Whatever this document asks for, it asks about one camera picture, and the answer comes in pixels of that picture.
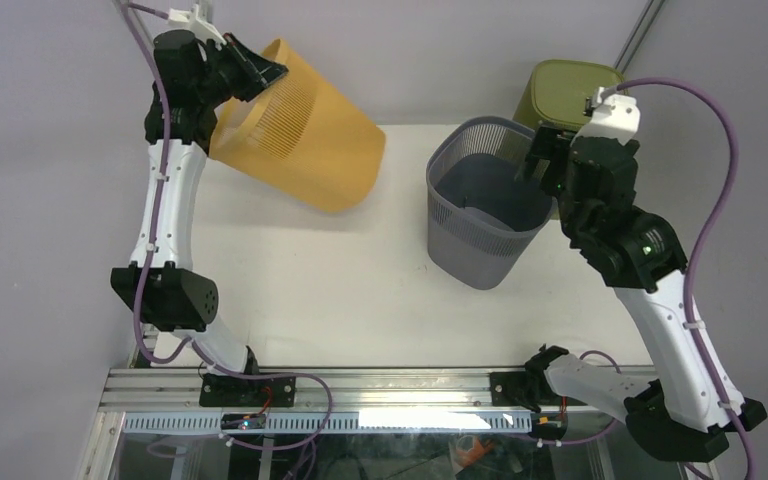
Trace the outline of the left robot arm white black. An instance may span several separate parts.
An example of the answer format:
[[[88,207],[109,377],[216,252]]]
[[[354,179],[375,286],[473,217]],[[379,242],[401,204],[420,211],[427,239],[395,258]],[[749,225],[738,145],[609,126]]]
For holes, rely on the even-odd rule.
[[[194,270],[192,226],[216,108],[231,99],[256,99],[288,69],[232,33],[203,39],[187,29],[169,30],[146,53],[154,82],[144,119],[145,207],[129,262],[112,269],[110,283],[132,312],[132,331],[145,359],[169,364],[191,348],[211,373],[225,376],[223,394],[248,406],[266,377],[252,349],[231,339],[220,319],[216,283]]]

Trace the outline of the green slatted plastic basket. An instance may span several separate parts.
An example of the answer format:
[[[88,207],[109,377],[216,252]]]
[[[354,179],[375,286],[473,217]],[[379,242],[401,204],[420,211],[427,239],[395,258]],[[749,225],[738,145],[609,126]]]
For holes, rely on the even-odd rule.
[[[533,130],[548,123],[577,131],[590,118],[584,115],[585,101],[597,87],[625,80],[618,70],[596,63],[550,59],[531,71],[513,120]]]

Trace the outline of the grey slatted plastic basket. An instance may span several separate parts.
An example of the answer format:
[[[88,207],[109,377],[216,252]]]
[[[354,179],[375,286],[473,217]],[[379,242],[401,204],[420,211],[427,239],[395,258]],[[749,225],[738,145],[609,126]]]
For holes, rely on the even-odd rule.
[[[512,120],[476,117],[427,162],[427,253],[474,289],[497,287],[555,210],[537,181],[517,176],[534,135]]]

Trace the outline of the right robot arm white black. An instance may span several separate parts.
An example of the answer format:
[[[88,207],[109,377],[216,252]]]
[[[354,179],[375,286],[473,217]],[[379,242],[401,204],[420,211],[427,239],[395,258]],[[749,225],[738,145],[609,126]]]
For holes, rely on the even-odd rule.
[[[638,143],[577,138],[540,127],[521,172],[555,199],[570,246],[601,276],[630,314],[657,376],[638,383],[551,346],[526,362],[526,396],[559,396],[621,422],[637,445],[667,462],[708,463],[731,432],[763,422],[763,404],[730,382],[694,302],[684,295],[688,261],[672,226],[635,205]]]

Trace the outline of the yellow slatted plastic basket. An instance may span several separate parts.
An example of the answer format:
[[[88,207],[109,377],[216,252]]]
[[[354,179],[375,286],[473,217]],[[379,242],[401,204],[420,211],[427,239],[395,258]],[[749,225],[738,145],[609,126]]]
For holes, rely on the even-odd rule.
[[[287,75],[253,101],[222,106],[210,157],[327,213],[360,204],[378,178],[385,133],[287,41],[262,55]]]

